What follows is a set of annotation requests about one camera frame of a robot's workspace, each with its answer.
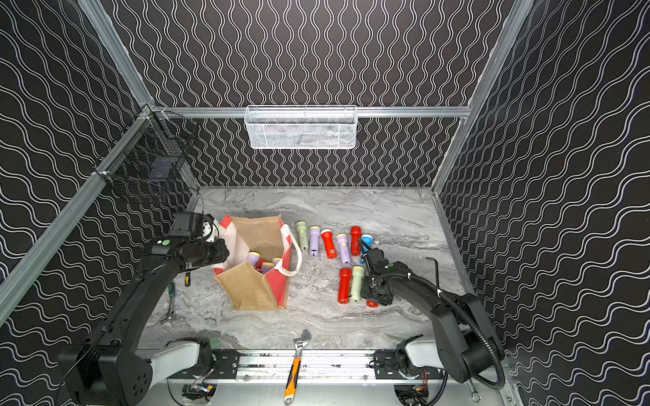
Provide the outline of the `blue flashlight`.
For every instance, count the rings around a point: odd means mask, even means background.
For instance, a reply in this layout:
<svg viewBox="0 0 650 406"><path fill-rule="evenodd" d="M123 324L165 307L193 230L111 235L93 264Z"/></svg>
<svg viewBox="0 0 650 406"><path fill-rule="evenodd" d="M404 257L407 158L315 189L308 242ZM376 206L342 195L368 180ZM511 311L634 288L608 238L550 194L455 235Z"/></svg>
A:
<svg viewBox="0 0 650 406"><path fill-rule="evenodd" d="M360 242L360 250L361 250L360 264L364 265L366 262L367 253L372 248L373 238L370 234L363 234L359 242Z"/></svg>

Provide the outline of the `pale green flashlight front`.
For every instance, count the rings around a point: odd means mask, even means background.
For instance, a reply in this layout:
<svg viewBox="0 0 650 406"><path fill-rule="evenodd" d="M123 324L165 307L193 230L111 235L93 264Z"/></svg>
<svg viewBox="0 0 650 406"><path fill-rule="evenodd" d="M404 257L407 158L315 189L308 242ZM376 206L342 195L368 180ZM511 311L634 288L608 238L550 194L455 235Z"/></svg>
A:
<svg viewBox="0 0 650 406"><path fill-rule="evenodd" d="M361 300L362 296L362 286L363 280L366 275L366 270L364 267L355 266L352 268L352 279L350 284L350 301L358 302Z"/></svg>

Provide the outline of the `jute and red tote bag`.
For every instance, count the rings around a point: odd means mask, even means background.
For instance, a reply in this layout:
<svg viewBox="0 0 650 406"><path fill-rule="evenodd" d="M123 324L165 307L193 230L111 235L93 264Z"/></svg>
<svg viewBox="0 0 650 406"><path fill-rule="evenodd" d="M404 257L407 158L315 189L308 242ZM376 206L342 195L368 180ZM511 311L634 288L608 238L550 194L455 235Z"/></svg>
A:
<svg viewBox="0 0 650 406"><path fill-rule="evenodd" d="M287 308L289 279L301 270L303 255L297 238L281 216L237 218L226 216L219 225L220 238L230 252L225 262L213 266L215 278L235 311L282 311ZM283 265L262 274L247 260L250 251L264 262L282 258Z"/></svg>

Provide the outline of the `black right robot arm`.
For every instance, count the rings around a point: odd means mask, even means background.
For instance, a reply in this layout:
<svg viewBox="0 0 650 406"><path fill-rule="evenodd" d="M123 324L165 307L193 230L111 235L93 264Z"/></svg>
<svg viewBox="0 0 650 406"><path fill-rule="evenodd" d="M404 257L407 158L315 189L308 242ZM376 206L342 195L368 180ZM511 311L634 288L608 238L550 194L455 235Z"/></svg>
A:
<svg viewBox="0 0 650 406"><path fill-rule="evenodd" d="M363 299L380 306L391 305L395 297L404 299L431 321L438 358L454 380L475 379L497 391L504 388L504 348L477 296L441 289L364 241L361 252L368 272Z"/></svg>

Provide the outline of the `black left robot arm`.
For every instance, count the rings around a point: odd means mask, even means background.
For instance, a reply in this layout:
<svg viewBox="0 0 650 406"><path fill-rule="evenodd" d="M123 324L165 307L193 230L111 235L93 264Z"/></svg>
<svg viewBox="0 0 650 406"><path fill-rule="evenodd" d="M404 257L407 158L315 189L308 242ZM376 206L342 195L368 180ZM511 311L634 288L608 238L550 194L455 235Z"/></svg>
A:
<svg viewBox="0 0 650 406"><path fill-rule="evenodd" d="M152 362L137 355L161 295L182 272L230 255L210 214L179 211L167 235L145 248L135 274L109 313L79 344L59 354L60 386L77 405L137 405L154 383Z"/></svg>

